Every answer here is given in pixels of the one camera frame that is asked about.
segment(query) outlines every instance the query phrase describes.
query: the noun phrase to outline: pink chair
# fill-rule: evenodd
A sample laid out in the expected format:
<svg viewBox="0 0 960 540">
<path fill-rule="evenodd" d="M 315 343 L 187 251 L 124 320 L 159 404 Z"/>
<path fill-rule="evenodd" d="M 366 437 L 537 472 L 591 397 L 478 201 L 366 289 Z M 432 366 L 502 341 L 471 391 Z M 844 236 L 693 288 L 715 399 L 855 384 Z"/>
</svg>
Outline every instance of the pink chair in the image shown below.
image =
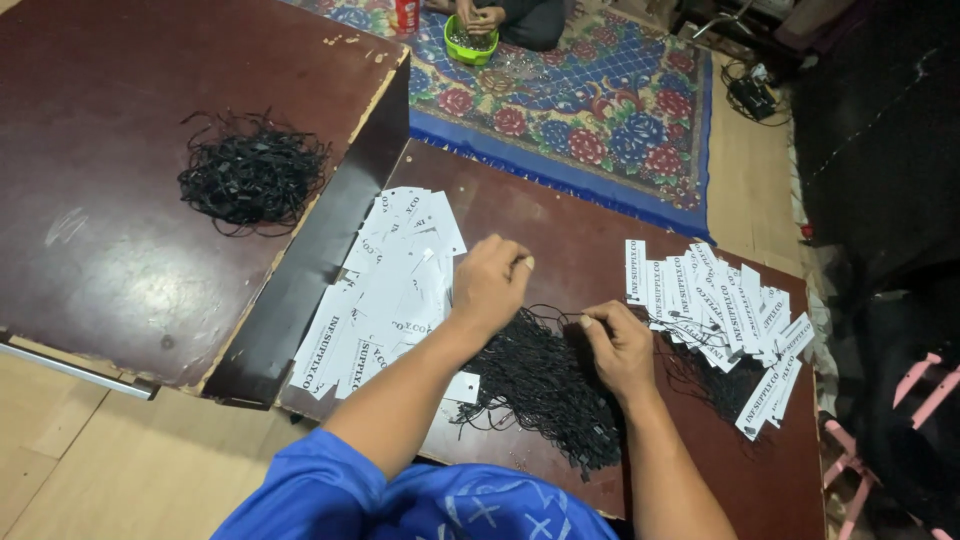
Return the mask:
<svg viewBox="0 0 960 540">
<path fill-rule="evenodd" d="M 926 368 L 930 367 L 933 364 L 939 364 L 941 359 L 939 356 L 934 355 L 933 353 L 927 354 L 926 359 L 917 362 L 910 368 L 910 371 L 907 372 L 903 379 L 900 380 L 900 383 L 897 384 L 897 393 L 894 397 L 894 407 L 900 404 L 900 400 L 913 388 L 913 385 L 917 383 L 918 380 L 924 375 Z M 926 401 L 916 412 L 913 413 L 913 429 L 916 430 L 924 424 L 927 418 L 933 411 L 940 406 L 940 403 L 947 397 L 947 395 L 953 391 L 953 389 L 960 383 L 960 366 L 955 370 L 947 374 L 946 377 L 937 385 L 937 388 L 930 393 L 929 397 L 926 398 Z M 879 483 L 879 480 L 876 478 L 874 473 L 863 463 L 863 460 L 860 459 L 860 456 L 856 453 L 856 439 L 850 436 L 846 430 L 844 430 L 836 420 L 827 420 L 825 423 L 825 428 L 827 432 L 833 435 L 833 438 L 843 446 L 844 453 L 841 455 L 834 463 L 831 465 L 827 472 L 824 473 L 824 488 L 830 486 L 831 483 L 837 478 L 837 476 L 843 472 L 844 469 L 850 467 L 855 470 L 858 475 L 861 476 L 862 480 L 860 485 L 856 488 L 856 494 L 853 496 L 853 500 L 850 501 L 850 504 L 847 506 L 847 517 L 844 520 L 844 524 L 840 527 L 840 534 L 837 536 L 837 540 L 848 540 L 851 533 L 853 532 L 853 524 L 856 523 L 857 516 L 860 515 L 860 511 L 863 509 L 863 504 L 867 501 L 867 496 L 870 494 L 870 489 L 873 487 L 874 483 Z M 914 521 L 917 521 L 918 525 L 922 525 L 917 518 L 914 518 Z M 935 528 L 930 532 L 936 540 L 952 540 L 948 534 L 943 532 L 941 529 Z"/>
</svg>

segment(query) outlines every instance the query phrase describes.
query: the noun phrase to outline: person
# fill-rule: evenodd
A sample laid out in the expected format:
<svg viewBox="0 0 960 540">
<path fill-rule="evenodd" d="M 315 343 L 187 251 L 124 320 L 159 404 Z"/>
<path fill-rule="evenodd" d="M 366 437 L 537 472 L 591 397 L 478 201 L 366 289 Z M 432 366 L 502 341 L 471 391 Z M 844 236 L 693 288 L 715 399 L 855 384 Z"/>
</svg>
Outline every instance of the person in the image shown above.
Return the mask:
<svg viewBox="0 0 960 540">
<path fill-rule="evenodd" d="M 514 317 L 533 271 L 516 242 L 494 234 L 477 243 L 456 270 L 449 317 L 277 453 L 213 537 L 616 538 L 585 503 L 526 473 L 411 465 L 453 375 Z M 650 330 L 619 302 L 584 309 L 580 324 L 626 418 L 636 537 L 735 539 L 654 384 Z"/>
<path fill-rule="evenodd" d="M 568 15 L 564 0 L 424 0 L 424 6 L 456 13 L 475 36 L 499 29 L 501 41 L 531 51 L 556 49 Z"/>
</svg>

